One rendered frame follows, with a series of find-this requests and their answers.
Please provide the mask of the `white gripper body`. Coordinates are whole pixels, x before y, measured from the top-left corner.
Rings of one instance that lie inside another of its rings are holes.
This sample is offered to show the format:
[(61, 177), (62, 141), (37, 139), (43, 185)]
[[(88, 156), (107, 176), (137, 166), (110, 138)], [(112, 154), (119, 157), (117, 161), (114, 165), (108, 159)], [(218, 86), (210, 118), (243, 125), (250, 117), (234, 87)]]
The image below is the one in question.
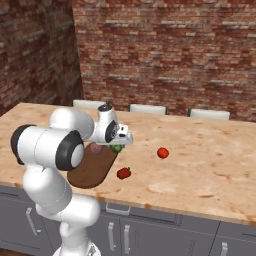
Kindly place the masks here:
[(118, 134), (111, 142), (111, 145), (128, 145), (133, 143), (133, 136), (131, 132), (127, 134)]

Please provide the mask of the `pink onion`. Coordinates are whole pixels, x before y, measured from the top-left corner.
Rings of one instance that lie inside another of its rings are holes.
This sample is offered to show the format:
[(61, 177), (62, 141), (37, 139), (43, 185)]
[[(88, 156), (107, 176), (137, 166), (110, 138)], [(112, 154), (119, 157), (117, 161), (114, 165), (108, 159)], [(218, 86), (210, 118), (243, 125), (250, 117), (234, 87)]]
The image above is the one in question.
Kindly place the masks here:
[(103, 146), (102, 145), (97, 145), (95, 143), (92, 143), (90, 145), (90, 152), (93, 154), (100, 154), (103, 150)]

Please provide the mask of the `red bell pepper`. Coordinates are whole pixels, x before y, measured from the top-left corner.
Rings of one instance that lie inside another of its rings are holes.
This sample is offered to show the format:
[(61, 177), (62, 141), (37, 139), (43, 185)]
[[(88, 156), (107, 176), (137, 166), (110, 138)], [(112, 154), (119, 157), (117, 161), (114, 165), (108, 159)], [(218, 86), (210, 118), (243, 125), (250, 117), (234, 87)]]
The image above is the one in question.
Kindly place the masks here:
[(130, 171), (130, 168), (122, 168), (120, 169), (118, 172), (117, 172), (117, 177), (121, 180), (125, 179), (125, 178), (128, 178), (131, 176), (131, 171)]

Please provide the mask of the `red tomato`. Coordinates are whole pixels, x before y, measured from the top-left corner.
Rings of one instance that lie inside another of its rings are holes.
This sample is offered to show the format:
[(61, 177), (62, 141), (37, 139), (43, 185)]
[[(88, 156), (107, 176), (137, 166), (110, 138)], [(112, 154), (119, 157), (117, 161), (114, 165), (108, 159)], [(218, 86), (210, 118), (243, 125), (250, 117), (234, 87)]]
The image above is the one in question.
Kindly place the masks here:
[(164, 148), (164, 147), (160, 147), (158, 150), (157, 150), (157, 155), (159, 158), (161, 159), (165, 159), (169, 156), (169, 151)]

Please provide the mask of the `brown wooden cutting board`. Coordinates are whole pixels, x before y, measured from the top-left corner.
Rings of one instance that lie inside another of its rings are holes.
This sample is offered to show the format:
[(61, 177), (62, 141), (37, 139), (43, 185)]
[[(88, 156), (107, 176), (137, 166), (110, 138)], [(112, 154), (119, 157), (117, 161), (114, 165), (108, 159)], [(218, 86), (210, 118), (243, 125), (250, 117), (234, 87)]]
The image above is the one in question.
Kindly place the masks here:
[(96, 146), (96, 144), (88, 144), (80, 165), (67, 173), (67, 179), (74, 187), (90, 189), (100, 185), (118, 156), (118, 153), (108, 146), (103, 146), (100, 153), (93, 153), (91, 146)]

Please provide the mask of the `white chair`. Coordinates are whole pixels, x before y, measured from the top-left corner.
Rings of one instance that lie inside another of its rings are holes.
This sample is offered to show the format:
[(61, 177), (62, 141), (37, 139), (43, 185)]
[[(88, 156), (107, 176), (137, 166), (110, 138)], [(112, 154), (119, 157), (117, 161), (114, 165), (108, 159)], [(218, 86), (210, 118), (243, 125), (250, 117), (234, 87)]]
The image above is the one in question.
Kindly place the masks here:
[(147, 114), (159, 114), (166, 115), (167, 108), (165, 106), (155, 106), (155, 105), (143, 105), (143, 104), (130, 104), (130, 112), (147, 113)]
[(206, 118), (214, 120), (229, 120), (230, 113), (227, 111), (216, 111), (206, 109), (189, 109), (188, 116), (193, 118)]
[(102, 105), (104, 105), (103, 101), (80, 100), (80, 99), (73, 100), (73, 106), (78, 108), (97, 109)]

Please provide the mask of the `grey drawer front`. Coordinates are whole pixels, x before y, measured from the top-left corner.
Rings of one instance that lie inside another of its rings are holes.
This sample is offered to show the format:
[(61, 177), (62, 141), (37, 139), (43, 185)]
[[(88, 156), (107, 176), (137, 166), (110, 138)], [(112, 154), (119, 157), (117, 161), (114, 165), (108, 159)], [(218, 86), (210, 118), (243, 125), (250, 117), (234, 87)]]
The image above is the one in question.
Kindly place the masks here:
[[(109, 203), (111, 208), (120, 209), (120, 210), (127, 210), (129, 206), (126, 205), (120, 205), (120, 204), (114, 204)], [(100, 207), (101, 210), (104, 213), (108, 213), (105, 210), (106, 202), (101, 202)], [(173, 226), (180, 226), (182, 224), (183, 217), (179, 214), (173, 214), (173, 213), (167, 213), (167, 212), (161, 212), (157, 210), (151, 210), (151, 209), (144, 209), (144, 208), (137, 208), (131, 206), (131, 211), (128, 216), (130, 218), (136, 218), (141, 220), (148, 220), (158, 223), (163, 223), (167, 225), (173, 225)]]

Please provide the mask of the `grey cupboard door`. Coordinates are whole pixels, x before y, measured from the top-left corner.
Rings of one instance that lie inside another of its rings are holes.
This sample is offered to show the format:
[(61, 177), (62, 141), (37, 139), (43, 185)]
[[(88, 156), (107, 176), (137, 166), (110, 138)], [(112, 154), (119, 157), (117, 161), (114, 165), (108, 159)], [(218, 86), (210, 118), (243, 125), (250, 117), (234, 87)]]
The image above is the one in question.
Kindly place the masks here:
[(19, 195), (0, 192), (0, 242), (4, 247), (35, 256), (52, 256), (43, 219), (38, 215), (41, 233), (35, 236), (27, 221), (26, 210), (35, 205)]
[[(124, 252), (124, 226), (130, 226), (130, 253)], [(137, 220), (120, 221), (123, 256), (209, 256), (213, 235)]]
[[(114, 222), (114, 242), (115, 250), (111, 251), (108, 238), (108, 224)], [(120, 242), (120, 225), (119, 219), (110, 215), (101, 214), (98, 221), (91, 227), (87, 228), (89, 237), (98, 247), (101, 256), (122, 256)]]
[(209, 256), (220, 256), (222, 242), (228, 244), (227, 256), (256, 256), (256, 226), (221, 222)]

